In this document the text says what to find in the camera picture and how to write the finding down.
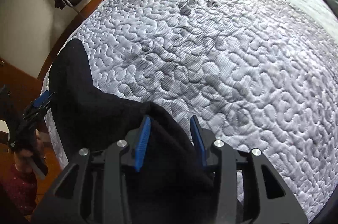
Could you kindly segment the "person left hand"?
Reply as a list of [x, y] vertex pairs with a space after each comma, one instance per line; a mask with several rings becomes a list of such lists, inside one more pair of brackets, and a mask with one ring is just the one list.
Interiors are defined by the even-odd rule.
[[19, 172], [31, 173], [33, 171], [32, 166], [28, 162], [28, 158], [37, 154], [41, 159], [44, 159], [44, 144], [40, 137], [39, 130], [35, 130], [35, 147], [34, 152], [27, 149], [22, 149], [18, 152], [14, 152], [15, 168]]

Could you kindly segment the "red sleeve left forearm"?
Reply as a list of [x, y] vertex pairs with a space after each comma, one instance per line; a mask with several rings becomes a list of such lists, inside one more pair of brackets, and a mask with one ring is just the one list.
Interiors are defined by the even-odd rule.
[[36, 208], [37, 179], [35, 173], [19, 171], [12, 164], [7, 174], [1, 177], [1, 187], [11, 203], [24, 216], [31, 215]]

